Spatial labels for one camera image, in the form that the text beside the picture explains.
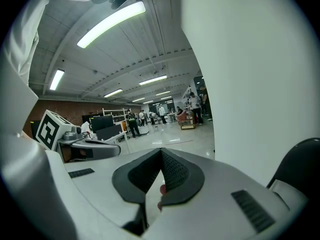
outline chair backrest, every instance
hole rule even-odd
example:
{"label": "chair backrest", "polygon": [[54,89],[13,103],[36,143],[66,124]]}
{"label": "chair backrest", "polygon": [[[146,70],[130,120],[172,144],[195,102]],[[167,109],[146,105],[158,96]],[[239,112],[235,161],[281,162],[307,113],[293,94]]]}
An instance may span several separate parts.
{"label": "chair backrest", "polygon": [[295,145],[283,158],[267,188],[275,180],[285,182],[312,198],[320,181],[320,138],[309,138]]}

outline man in dark clothes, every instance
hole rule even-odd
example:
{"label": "man in dark clothes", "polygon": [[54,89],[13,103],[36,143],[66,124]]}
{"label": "man in dark clothes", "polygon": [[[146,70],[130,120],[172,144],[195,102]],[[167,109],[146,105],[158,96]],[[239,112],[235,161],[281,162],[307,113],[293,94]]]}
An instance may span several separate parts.
{"label": "man in dark clothes", "polygon": [[136,131],[136,133],[140,137],[141,134],[140,134],[139,129],[138,129],[138,125],[137,125],[137,121],[136,121],[135,115],[131,113],[130,109],[128,109],[127,112],[128,112],[128,114],[125,115],[125,119],[127,120],[128,124],[129,124],[129,128],[131,130],[132,136],[134,138],[136,137],[136,134],[135,134],[135,131]]}
{"label": "man in dark clothes", "polygon": [[208,121],[212,121],[212,113],[211,113],[210,100],[209,100],[207,88],[204,85],[202,85],[200,87],[200,89],[201,89],[202,94],[203,94],[203,105],[205,105],[206,111],[209,114]]}
{"label": "man in dark clothes", "polygon": [[177,106],[176,109],[178,110],[178,113],[176,115],[180,115],[183,112],[183,110],[179,106]]}

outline white floor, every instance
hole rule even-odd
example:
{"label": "white floor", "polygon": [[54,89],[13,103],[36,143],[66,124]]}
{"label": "white floor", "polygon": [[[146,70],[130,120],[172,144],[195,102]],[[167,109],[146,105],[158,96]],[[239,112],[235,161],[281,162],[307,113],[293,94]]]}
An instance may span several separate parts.
{"label": "white floor", "polygon": [[[212,121],[204,120],[202,126],[196,125],[195,129],[181,130],[177,122],[166,125],[148,123],[149,133],[135,139],[128,140],[131,152],[146,149],[168,148],[192,153],[198,156],[215,159],[215,135]],[[121,156],[130,155],[126,142],[117,143],[121,146]],[[150,190],[146,194],[146,215],[149,225],[159,216],[157,207],[161,200],[160,186],[165,184],[164,176],[160,171]]]}

